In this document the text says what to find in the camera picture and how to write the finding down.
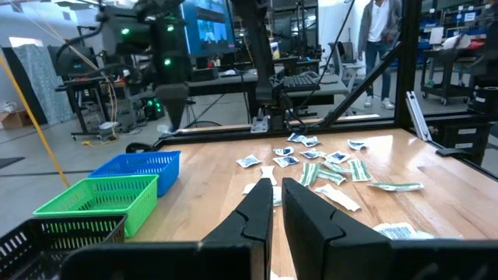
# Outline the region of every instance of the blue bin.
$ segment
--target blue bin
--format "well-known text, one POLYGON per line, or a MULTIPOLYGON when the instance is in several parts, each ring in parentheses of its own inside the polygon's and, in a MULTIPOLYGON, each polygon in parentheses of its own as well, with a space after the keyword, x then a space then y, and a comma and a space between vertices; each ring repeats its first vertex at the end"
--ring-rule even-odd
POLYGON ((180 172, 180 151, 142 152, 114 157, 88 177, 127 175, 159 175, 157 197, 162 197, 173 185, 180 172))

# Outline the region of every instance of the gray floor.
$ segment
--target gray floor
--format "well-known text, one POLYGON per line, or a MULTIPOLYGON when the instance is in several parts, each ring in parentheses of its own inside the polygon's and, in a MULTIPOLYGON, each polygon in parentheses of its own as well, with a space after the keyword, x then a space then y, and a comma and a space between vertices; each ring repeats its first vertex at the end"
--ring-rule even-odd
MULTIPOLYGON (((391 100, 395 99, 396 74, 393 74, 391 85, 391 100)), ((375 93, 380 92, 380 83, 375 84, 375 93)), ((198 116, 218 96, 203 96, 195 98, 197 102, 193 106, 198 116)), ((378 114, 380 116, 392 116, 393 111, 381 109, 380 100, 375 99, 371 108, 363 108, 364 95, 357 100, 353 107, 358 109, 358 114, 378 114)), ((320 117, 326 115, 335 108, 339 102, 344 100, 343 96, 335 98, 333 106, 310 107, 310 111, 318 112, 320 117)), ((464 109, 465 105, 461 99, 451 100, 446 107, 439 104, 439 99, 430 97, 428 100, 419 98, 424 112, 441 112, 464 109)), ((211 108, 202 118, 204 121, 216 121, 220 124, 245 124, 247 115, 242 94, 225 95, 215 106, 211 108)), ((142 128, 137 135, 122 135, 118 142, 98 147, 88 147, 81 144, 79 139, 74 142, 70 131, 78 131, 77 121, 69 121, 51 127, 44 127, 44 135, 53 149, 54 154, 64 171, 93 170, 108 161, 113 156, 123 153, 130 142, 152 143, 160 136, 156 130, 158 124, 167 124, 167 117, 150 122, 142 128)), ((186 114, 182 125, 187 124, 186 114)), ((490 143, 498 145, 498 139, 490 137, 490 143)), ((0 175, 13 173, 43 173, 54 172, 55 168, 50 157, 45 151, 34 128, 20 128, 12 131, 0 130, 0 157, 24 156, 25 160, 0 169, 0 175)), ((496 159, 498 151, 489 149, 484 159, 487 169, 498 174, 496 159)), ((86 173, 70 174, 67 176, 71 184, 86 177, 86 173)), ((58 175, 42 177, 0 177, 0 235, 17 226, 24 219, 28 219, 31 213, 42 204, 49 201, 56 194, 65 189, 58 175)))

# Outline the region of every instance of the shoe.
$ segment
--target shoe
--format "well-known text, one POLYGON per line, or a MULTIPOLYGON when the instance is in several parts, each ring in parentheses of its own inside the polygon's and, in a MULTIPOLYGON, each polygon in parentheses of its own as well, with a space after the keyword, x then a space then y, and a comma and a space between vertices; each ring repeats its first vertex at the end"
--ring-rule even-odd
POLYGON ((365 99, 365 108, 368 108, 368 107, 372 107, 372 99, 374 97, 373 96, 367 96, 366 99, 365 99))
POLYGON ((382 100, 382 107, 384 107, 386 110, 393 110, 395 108, 395 105, 393 105, 388 98, 384 98, 384 100, 382 100))

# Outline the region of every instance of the wooden table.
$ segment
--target wooden table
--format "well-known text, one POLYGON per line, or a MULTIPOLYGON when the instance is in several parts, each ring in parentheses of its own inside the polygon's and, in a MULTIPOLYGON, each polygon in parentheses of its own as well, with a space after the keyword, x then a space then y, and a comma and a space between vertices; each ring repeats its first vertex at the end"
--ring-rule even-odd
MULTIPOLYGON (((353 183, 350 175, 349 181, 340 187, 331 183, 361 207, 350 212, 331 202, 354 219, 370 227, 383 222, 408 222, 416 230, 435 236, 498 238, 498 184, 456 159, 437 156, 434 147, 416 136, 393 129, 318 135, 318 139, 319 151, 340 150, 366 161, 373 181, 420 182, 426 187, 412 193, 389 193, 368 187, 365 182, 353 183), (369 148, 353 151, 347 139, 365 139, 369 148)), ((175 145, 167 149, 181 150, 180 176, 158 200, 157 208, 130 241, 200 240, 242 201, 244 186, 260 179, 261 166, 275 166, 274 175, 280 185, 283 177, 297 180, 303 172, 303 162, 319 161, 301 156, 299 152, 307 149, 285 138, 175 145), (294 148, 294 156, 301 163, 283 169, 272 161, 275 157, 272 150, 286 146, 294 148), (258 157, 262 164, 248 169, 236 164, 237 159, 250 154, 258 157)), ((327 183, 317 178, 312 188, 327 183)), ((275 210, 272 270, 279 276, 296 277, 282 207, 275 210)))

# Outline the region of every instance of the white shirt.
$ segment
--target white shirt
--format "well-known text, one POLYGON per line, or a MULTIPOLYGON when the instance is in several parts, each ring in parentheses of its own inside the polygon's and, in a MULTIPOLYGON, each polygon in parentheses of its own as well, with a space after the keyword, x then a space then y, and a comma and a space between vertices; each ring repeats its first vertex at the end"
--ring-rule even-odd
POLYGON ((370 31, 368 33, 369 42, 379 42, 382 40, 382 30, 386 27, 389 20, 389 1, 384 0, 379 7, 373 1, 372 23, 370 23, 370 31))

